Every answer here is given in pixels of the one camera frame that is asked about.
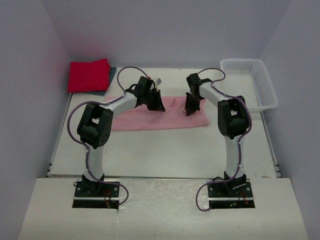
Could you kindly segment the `pink t shirt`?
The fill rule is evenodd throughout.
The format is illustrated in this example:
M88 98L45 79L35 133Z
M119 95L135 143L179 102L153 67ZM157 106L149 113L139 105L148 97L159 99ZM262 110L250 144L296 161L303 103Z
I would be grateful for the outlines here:
M130 109L116 116L112 121L113 132L153 131L189 129L209 125L204 110L205 101L200 102L200 110L186 115L184 96L164 96L162 103L165 112L150 111L146 105Z

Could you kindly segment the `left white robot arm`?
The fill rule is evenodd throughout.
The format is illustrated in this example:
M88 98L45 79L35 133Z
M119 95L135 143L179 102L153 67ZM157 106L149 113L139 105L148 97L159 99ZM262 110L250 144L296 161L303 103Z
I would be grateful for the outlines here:
M81 177L84 186L94 191L103 185L102 155L104 145L111 136L113 120L128 110L145 105L149 111L164 112L159 84L161 79L140 77L137 84L125 90L124 95L109 102L86 104L77 127L80 141L85 144L85 171Z

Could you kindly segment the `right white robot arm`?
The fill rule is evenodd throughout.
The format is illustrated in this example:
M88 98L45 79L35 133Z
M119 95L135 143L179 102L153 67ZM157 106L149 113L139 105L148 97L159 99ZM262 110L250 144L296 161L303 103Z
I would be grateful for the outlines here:
M197 73L186 78L189 92L186 93L185 112L187 116L201 109L202 100L217 107L217 125L226 144L226 167L222 182L231 189L245 185L247 177L243 167L243 143L245 135L252 128L252 119L242 96L222 93L213 86L213 81L201 79Z

